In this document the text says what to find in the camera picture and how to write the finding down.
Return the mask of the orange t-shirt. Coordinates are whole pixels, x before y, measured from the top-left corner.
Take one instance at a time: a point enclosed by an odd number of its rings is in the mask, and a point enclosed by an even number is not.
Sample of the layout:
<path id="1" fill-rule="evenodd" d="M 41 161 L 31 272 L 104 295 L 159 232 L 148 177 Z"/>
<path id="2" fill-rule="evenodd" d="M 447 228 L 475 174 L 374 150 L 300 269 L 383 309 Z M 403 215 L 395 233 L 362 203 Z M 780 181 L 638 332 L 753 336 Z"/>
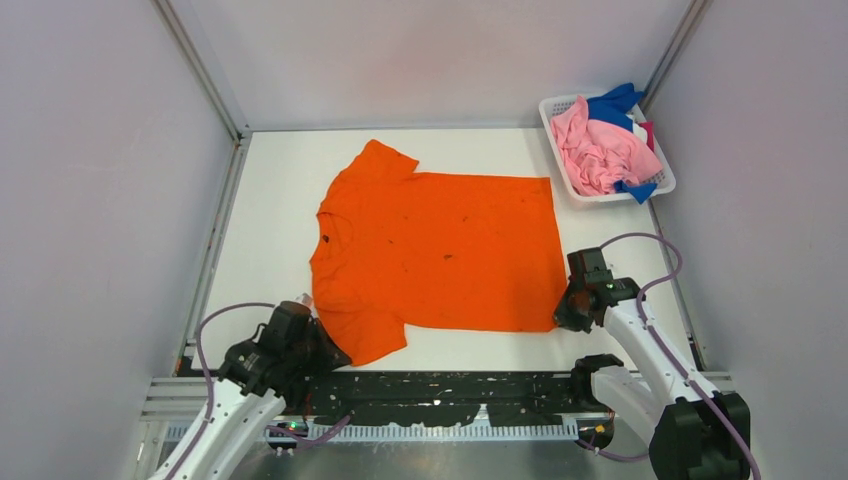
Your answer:
<path id="1" fill-rule="evenodd" d="M 544 177 L 422 172 L 372 140 L 316 215 L 312 295 L 355 366 L 403 349 L 409 326 L 546 333 L 566 269 Z"/>

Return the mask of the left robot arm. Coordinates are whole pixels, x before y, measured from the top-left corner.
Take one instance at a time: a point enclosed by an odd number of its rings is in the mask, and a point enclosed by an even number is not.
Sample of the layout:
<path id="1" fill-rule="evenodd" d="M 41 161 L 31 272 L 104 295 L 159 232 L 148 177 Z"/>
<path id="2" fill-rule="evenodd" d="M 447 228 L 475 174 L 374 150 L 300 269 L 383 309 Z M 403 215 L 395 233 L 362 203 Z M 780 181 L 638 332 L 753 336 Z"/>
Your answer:
<path id="1" fill-rule="evenodd" d="M 308 405 L 314 380 L 349 365 L 349 357 L 314 315 L 308 295 L 267 307 L 269 320 L 248 339 L 233 344 L 216 370 L 206 360 L 203 331 L 234 308 L 223 307 L 199 323 L 196 356 L 206 401 L 153 478 L 227 478 L 255 439 L 276 428 L 276 416 Z"/>

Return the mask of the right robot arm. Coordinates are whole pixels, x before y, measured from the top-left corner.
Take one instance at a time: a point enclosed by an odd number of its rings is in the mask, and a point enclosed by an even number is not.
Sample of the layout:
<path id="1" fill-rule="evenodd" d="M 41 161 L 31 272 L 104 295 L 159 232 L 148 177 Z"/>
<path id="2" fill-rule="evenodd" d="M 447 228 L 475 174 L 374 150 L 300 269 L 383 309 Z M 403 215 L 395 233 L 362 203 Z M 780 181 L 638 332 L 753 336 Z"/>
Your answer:
<path id="1" fill-rule="evenodd" d="M 604 329 L 637 371 L 613 354 L 590 355 L 571 371 L 571 397 L 584 410 L 604 407 L 647 446 L 659 479 L 758 479 L 750 448 L 750 409 L 737 393 L 706 378 L 661 329 L 647 294 L 617 278 L 600 248 L 567 256 L 568 283 L 555 323 L 588 333 Z"/>

